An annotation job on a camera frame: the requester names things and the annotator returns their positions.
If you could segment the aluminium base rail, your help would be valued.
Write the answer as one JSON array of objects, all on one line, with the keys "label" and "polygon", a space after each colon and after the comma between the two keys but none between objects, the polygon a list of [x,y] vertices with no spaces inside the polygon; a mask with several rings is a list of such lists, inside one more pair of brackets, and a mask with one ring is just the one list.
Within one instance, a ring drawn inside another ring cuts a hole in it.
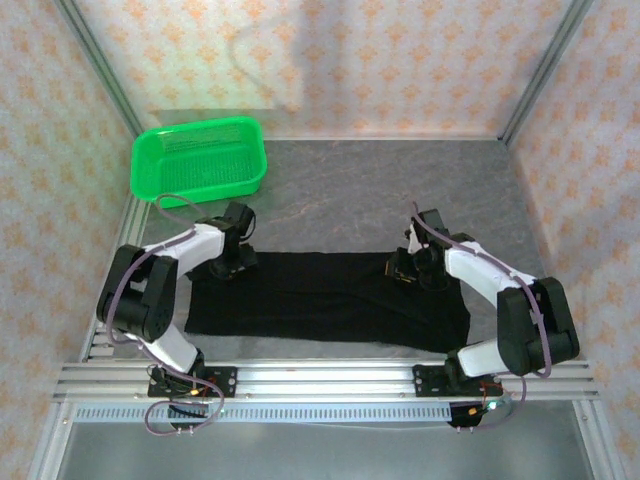
[{"label": "aluminium base rail", "polygon": [[[265,360],[237,366],[233,400],[293,401],[417,401],[409,360]],[[144,361],[105,361],[66,364],[53,390],[56,401],[116,402],[148,399],[149,370]],[[551,376],[526,377],[526,398],[593,400],[600,389],[586,361],[556,366]]]}]

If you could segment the green plastic mesh basket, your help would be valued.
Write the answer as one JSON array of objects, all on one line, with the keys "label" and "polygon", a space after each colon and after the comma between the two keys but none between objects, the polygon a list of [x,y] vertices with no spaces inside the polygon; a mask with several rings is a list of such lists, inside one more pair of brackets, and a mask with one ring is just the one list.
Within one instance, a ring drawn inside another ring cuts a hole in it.
[{"label": "green plastic mesh basket", "polygon": [[147,202],[175,194],[201,203],[252,195],[267,170],[260,123],[233,116],[139,135],[132,146],[130,188]]}]

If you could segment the black t-shirt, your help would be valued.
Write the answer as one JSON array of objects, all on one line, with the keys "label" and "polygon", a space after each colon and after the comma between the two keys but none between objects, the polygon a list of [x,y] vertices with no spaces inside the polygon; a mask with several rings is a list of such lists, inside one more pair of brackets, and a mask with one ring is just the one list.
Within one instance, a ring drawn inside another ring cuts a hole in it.
[{"label": "black t-shirt", "polygon": [[191,275],[185,330],[322,342],[381,343],[434,353],[466,345],[470,313],[459,281],[428,290],[386,273],[389,254],[260,252],[228,280]]}]

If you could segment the grey metal sheet panel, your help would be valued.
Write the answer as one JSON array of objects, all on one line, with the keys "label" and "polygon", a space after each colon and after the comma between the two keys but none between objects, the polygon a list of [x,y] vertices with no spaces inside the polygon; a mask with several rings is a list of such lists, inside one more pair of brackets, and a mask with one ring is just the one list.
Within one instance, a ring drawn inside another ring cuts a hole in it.
[{"label": "grey metal sheet panel", "polygon": [[218,424],[158,438],[75,423],[28,480],[627,480],[573,417],[527,414],[493,431],[381,425]]}]

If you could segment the aluminium frame post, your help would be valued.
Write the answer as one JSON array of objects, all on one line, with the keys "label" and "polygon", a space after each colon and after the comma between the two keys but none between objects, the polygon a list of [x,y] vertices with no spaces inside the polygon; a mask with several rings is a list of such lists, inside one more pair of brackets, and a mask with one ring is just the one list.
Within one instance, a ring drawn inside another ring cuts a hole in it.
[{"label": "aluminium frame post", "polygon": [[498,140],[506,147],[510,147],[515,142],[518,133],[526,123],[529,114],[559,65],[564,52],[583,23],[593,2],[594,0],[571,0],[566,13],[534,69],[529,83],[520,96],[504,131],[498,137]]},{"label": "aluminium frame post", "polygon": [[134,137],[139,136],[143,132],[142,123],[76,0],[53,2],[74,34],[127,129]]}]

